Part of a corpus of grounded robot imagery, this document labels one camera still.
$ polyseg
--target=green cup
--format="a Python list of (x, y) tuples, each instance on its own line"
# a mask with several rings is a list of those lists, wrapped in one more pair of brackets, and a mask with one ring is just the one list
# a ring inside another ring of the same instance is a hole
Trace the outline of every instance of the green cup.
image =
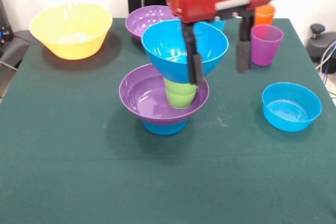
[(197, 86), (172, 82), (166, 78), (163, 80), (170, 106), (179, 110), (188, 108), (196, 95)]

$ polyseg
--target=green tablecloth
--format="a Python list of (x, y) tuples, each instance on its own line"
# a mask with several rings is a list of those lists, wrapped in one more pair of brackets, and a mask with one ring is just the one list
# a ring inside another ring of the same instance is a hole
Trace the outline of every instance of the green tablecloth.
[[(275, 20), (285, 38), (273, 64), (238, 74), (238, 22), (208, 102), (169, 137), (119, 101), (122, 78), (149, 62), (124, 19), (86, 60), (34, 42), (0, 104), (0, 223), (336, 223), (335, 106), (287, 19)], [(261, 93), (279, 81), (321, 99), (301, 133), (262, 115)]]

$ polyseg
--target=black knob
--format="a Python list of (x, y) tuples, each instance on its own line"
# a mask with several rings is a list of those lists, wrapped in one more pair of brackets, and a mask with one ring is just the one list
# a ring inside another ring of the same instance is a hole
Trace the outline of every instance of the black knob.
[(324, 25), (321, 24), (313, 24), (310, 26), (310, 29), (316, 35), (319, 35), (326, 30)]

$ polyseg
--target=yellow bowl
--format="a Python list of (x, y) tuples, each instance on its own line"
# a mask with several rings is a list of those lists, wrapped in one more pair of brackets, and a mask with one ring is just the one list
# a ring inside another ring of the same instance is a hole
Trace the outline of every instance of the yellow bowl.
[(38, 14), (30, 32), (56, 56), (79, 60), (98, 52), (111, 25), (111, 14), (99, 6), (68, 4)]

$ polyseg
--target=orange cup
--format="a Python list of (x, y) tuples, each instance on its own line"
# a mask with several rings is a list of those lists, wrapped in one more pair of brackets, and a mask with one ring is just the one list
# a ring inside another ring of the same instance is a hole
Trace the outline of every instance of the orange cup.
[(268, 4), (256, 8), (255, 25), (271, 25), (275, 14), (275, 7)]

